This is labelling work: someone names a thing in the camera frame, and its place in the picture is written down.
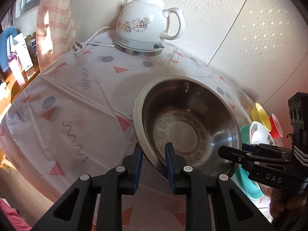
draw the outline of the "white ceramic kettle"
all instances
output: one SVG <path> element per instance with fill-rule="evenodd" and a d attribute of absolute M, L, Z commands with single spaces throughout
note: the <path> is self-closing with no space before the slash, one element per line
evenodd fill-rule
<path fill-rule="evenodd" d="M 179 30 L 175 36 L 167 34 L 170 13 L 179 18 Z M 180 8 L 165 9 L 162 0 L 126 0 L 116 26 L 116 43 L 140 51 L 158 51 L 164 46 L 164 39 L 175 40 L 185 29 L 185 21 Z"/>

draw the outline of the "white bowl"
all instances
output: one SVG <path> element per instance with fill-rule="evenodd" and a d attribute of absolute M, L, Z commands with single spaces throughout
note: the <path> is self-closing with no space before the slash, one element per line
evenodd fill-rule
<path fill-rule="evenodd" d="M 252 122 L 249 128 L 250 144 L 269 144 L 275 145 L 273 138 L 267 129 L 259 122 Z"/>

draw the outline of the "kettle handle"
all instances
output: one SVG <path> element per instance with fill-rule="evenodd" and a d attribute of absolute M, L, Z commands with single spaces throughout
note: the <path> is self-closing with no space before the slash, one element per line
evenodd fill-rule
<path fill-rule="evenodd" d="M 167 34 L 166 31 L 164 31 L 161 33 L 161 38 L 167 39 L 167 40 L 175 40 L 183 34 L 185 30 L 185 20 L 184 20 L 181 8 L 169 8 L 169 9 L 163 10 L 163 15 L 166 18 L 170 15 L 170 13 L 175 13 L 177 15 L 179 19 L 179 30 L 175 36 L 170 36 Z"/>

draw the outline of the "yellow bowl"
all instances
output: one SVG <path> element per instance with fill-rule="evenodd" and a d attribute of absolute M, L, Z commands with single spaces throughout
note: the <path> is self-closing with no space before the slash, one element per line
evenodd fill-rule
<path fill-rule="evenodd" d="M 254 108 L 252 109 L 250 115 L 252 121 L 257 121 L 259 123 L 262 123 L 263 126 L 266 128 L 266 130 L 269 132 L 272 130 L 270 119 L 267 113 L 265 112 L 264 108 L 262 108 L 262 106 L 259 103 L 256 102 L 254 104 Z"/>

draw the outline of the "red bowl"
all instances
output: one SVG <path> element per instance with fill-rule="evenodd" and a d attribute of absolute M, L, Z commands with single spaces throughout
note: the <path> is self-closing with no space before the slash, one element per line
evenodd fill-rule
<path fill-rule="evenodd" d="M 283 137 L 282 128 L 280 126 L 278 119 L 274 114 L 272 114 L 272 116 L 269 118 L 269 121 L 272 126 L 272 131 L 270 131 L 271 136 L 273 138 Z"/>

